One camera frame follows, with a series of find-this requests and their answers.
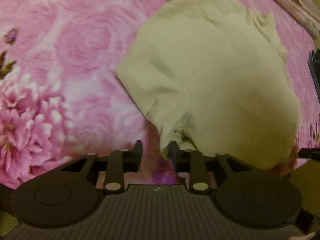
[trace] round pad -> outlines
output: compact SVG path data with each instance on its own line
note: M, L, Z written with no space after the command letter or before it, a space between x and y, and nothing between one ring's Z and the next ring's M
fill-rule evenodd
M302 205L294 185L260 171L234 173L217 189L215 201L224 215L254 228L292 223Z
M22 184L11 198L17 218L34 227L74 223L90 214L98 200L96 188L85 177L63 171L49 172Z
M57 206L71 198L71 190L58 184L48 184L40 187L35 193L35 199L42 205Z

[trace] pink flower print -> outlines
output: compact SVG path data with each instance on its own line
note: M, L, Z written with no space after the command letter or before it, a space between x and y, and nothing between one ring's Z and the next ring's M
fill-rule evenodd
M15 67L0 81L0 183L17 187L61 164L72 125L59 84L39 87Z
M25 57L18 55L15 59L23 64L21 74L32 73L31 80L42 86L48 82L48 74L54 64L54 53L50 50L41 50Z
M65 76L86 76L100 67L115 65L114 54L125 50L128 36L137 29L133 12L122 7L89 13L66 23L56 43L57 58Z
M19 35L11 51L12 57L25 56L38 44L51 29L57 13L57 7L54 5L40 3L31 5L20 14L8 19L12 26L19 28Z

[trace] bed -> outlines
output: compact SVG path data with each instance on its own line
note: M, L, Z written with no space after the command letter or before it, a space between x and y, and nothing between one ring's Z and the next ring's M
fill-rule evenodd
M274 14L288 50L289 78L301 101L294 151L317 147L320 108L307 64L314 49L310 35L273 0L239 1ZM143 141L143 159L138 173L125 174L126 184L179 182L171 163L159 153L156 129L115 75L139 26L164 3L0 0L3 69L13 67L0 81L0 93L9 106L0 105L0 183L16 188L70 158L89 152L109 155L131 148L136 140ZM8 136L16 145L6 143ZM295 168L304 163L297 160Z

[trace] crumpled fabric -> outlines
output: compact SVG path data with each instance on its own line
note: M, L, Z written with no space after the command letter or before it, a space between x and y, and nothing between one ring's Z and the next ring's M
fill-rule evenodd
M170 0L138 30L117 75L160 133L261 169L288 162L300 103L271 14L236 0Z
M314 39L320 37L320 11L312 0L275 1L291 14Z

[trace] beige cloth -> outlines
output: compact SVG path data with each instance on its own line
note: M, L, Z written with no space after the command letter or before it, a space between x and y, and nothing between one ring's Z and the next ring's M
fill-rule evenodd
M311 240L315 235L316 235L316 233L311 233L307 236L293 236L293 237L289 238L288 240Z
M320 37L320 11L312 0L275 0L300 23L314 39Z
M237 0L170 0L138 31L117 74L160 133L261 169L287 162L300 103L271 14Z

